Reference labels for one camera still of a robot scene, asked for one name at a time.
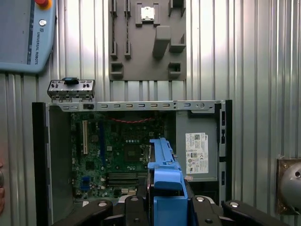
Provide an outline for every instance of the motherboard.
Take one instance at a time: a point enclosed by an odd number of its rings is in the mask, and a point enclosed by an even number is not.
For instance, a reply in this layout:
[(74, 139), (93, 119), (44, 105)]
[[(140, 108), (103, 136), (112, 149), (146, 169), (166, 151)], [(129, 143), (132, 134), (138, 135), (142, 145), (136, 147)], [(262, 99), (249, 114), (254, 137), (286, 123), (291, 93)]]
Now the motherboard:
[(150, 143), (164, 136), (162, 115), (72, 113), (72, 187), (77, 200), (136, 194), (147, 176)]

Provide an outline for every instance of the white label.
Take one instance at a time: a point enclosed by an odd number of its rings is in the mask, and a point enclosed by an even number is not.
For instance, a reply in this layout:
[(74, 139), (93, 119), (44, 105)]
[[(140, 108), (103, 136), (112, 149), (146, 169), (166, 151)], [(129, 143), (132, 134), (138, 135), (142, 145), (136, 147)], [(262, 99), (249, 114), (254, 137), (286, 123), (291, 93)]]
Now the white label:
[(87, 201), (83, 202), (83, 207), (88, 204), (89, 204), (89, 202), (87, 202)]
[(208, 173), (208, 135), (186, 133), (186, 173)]

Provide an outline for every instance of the metal screw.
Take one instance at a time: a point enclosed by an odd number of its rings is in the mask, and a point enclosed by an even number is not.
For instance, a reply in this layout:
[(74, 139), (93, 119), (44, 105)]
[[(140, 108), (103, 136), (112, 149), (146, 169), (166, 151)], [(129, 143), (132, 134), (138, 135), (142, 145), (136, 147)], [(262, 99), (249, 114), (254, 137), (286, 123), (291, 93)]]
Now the metal screw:
[(42, 27), (44, 27), (46, 24), (47, 24), (47, 21), (46, 21), (46, 20), (41, 19), (41, 20), (39, 21), (39, 25), (42, 26)]
[(232, 207), (236, 208), (236, 207), (238, 207), (238, 206), (239, 206), (239, 204), (238, 204), (238, 203), (236, 203), (236, 202), (230, 202), (230, 206), (232, 206)]
[(205, 199), (204, 199), (203, 197), (197, 197), (197, 200), (198, 200), (199, 202), (205, 201)]
[(100, 204), (98, 204), (100, 207), (106, 206), (107, 204), (105, 202), (101, 202)]

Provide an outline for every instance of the red cable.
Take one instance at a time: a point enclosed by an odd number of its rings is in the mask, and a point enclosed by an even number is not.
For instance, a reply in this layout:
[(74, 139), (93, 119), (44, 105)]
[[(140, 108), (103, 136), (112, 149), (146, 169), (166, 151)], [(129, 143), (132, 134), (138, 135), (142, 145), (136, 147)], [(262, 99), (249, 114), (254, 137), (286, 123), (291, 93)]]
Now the red cable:
[(142, 122), (146, 122), (146, 121), (152, 120), (153, 118), (147, 118), (147, 119), (143, 119), (143, 120), (139, 120), (139, 121), (125, 121), (125, 120), (119, 120), (119, 119), (114, 119), (114, 118), (109, 118), (109, 119), (110, 119), (110, 120), (113, 120), (113, 121), (117, 121), (117, 122), (133, 124), (133, 123), (142, 123)]

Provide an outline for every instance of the pcie slot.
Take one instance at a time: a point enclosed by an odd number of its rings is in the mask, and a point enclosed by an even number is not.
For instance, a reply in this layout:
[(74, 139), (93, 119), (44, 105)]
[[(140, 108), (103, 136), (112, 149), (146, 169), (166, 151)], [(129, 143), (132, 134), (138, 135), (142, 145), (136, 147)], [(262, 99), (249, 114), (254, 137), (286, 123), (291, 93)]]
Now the pcie slot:
[(84, 120), (83, 123), (83, 151), (88, 154), (88, 121)]

